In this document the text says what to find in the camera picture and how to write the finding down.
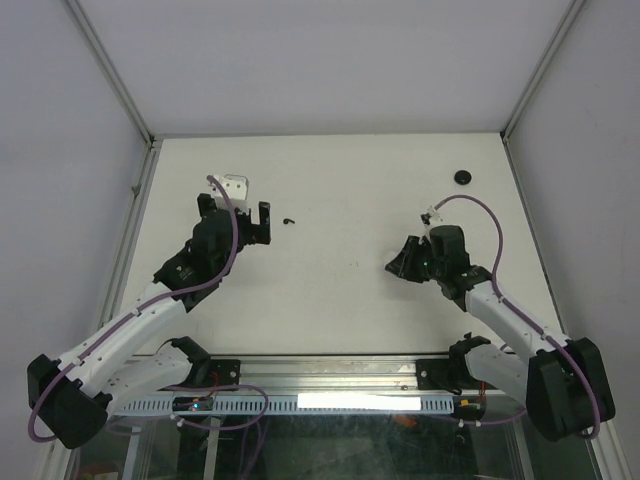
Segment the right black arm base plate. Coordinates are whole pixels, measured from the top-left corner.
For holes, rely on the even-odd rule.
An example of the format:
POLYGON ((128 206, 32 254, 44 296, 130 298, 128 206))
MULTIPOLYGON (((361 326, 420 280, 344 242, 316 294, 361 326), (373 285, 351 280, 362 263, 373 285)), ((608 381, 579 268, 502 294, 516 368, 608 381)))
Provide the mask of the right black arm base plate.
POLYGON ((419 358, 414 366, 419 391, 443 390, 461 395, 466 390, 480 390, 481 381, 448 357, 419 358))

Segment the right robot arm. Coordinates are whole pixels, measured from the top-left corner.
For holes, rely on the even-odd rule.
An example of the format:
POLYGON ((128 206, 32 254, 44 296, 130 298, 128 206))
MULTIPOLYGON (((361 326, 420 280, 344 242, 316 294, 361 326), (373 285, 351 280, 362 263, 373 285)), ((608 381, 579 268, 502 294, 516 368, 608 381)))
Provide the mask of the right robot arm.
POLYGON ((494 289, 495 276, 474 265, 458 226, 438 226, 410 236, 385 266, 413 283, 433 281, 443 296, 488 326, 508 347, 466 335, 449 349, 450 391, 484 381, 521 404, 549 441, 594 431, 616 407, 600 350, 587 338, 572 340, 523 319, 523 312, 494 289))

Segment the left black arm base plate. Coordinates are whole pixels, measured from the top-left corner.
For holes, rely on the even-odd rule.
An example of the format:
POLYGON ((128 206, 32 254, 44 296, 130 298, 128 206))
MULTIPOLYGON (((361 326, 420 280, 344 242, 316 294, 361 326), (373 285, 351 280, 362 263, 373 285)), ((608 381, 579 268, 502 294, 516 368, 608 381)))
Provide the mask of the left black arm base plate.
POLYGON ((241 361, 239 359, 209 358, 196 362, 189 371, 186 379, 176 385, 169 386, 170 390, 211 391, 214 387, 239 384, 241 376, 241 361))

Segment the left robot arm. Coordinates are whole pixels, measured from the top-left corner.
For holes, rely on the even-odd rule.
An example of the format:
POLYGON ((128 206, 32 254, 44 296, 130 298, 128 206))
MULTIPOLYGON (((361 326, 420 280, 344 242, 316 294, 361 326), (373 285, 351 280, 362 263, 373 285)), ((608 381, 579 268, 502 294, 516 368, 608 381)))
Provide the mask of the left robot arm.
POLYGON ((200 220, 191 238, 131 306, 73 349, 54 359, 41 354, 28 365, 32 441, 58 440, 75 449, 121 407, 155 390, 235 388, 188 336, 169 340, 145 361, 128 362, 152 336, 213 294, 244 247, 271 242, 269 203, 259 203, 257 223, 227 195, 201 194, 197 205, 200 220))

